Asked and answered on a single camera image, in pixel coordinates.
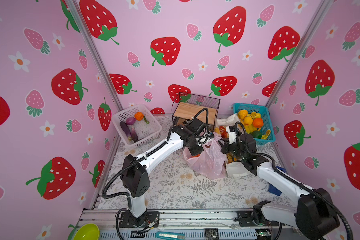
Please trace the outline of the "white canvas tote bag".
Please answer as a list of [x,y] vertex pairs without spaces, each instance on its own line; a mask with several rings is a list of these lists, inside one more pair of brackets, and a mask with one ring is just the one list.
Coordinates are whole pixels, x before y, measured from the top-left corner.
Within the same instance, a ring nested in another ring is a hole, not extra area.
[[[215,129],[219,130],[221,126],[230,126],[233,125],[235,121],[238,121],[239,117],[236,114],[233,114],[226,119],[216,119],[215,121]],[[230,178],[239,178],[248,176],[250,172],[246,170],[246,168],[242,165],[241,162],[232,162],[226,164],[226,172],[228,177]]]

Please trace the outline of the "pink plastic grocery bag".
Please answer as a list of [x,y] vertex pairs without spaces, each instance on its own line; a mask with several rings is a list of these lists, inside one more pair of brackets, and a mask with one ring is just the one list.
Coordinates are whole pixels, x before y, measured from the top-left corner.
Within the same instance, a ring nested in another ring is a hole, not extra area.
[[184,149],[184,158],[187,165],[195,172],[207,177],[210,180],[221,179],[226,176],[226,168],[224,167],[227,157],[221,152],[219,140],[222,137],[214,133],[215,137],[203,145],[203,152],[193,157],[189,148]]

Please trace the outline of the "red chips bag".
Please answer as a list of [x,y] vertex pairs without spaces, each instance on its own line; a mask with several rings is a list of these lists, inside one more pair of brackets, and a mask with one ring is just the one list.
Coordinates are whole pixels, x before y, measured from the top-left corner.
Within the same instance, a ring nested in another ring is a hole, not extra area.
[[226,126],[220,126],[219,131],[220,131],[220,135],[221,135],[221,137],[223,139],[228,139],[229,138],[229,133],[226,130]]

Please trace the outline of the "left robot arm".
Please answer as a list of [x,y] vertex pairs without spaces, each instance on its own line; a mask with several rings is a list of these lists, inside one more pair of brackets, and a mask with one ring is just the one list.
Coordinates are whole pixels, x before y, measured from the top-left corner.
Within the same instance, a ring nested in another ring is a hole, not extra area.
[[116,173],[102,190],[103,199],[111,199],[125,195],[128,200],[126,214],[133,226],[145,224],[147,208],[145,193],[151,183],[149,174],[169,155],[177,150],[187,148],[192,157],[200,155],[203,145],[214,138],[209,128],[209,109],[203,108],[196,113],[186,125],[171,126],[166,138],[148,151],[124,159],[123,168]]

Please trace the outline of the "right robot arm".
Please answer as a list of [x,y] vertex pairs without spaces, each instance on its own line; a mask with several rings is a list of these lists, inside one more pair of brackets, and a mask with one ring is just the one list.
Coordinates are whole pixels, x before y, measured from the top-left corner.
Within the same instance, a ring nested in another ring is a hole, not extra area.
[[227,128],[229,139],[222,144],[222,153],[236,157],[247,171],[272,184],[296,206],[288,207],[262,201],[253,207],[252,221],[256,225],[279,222],[294,228],[310,240],[321,240],[325,235],[344,225],[348,240],[354,239],[349,222],[333,204],[330,194],[314,189],[280,171],[268,154],[257,153],[256,141],[247,134],[244,125],[236,122]]

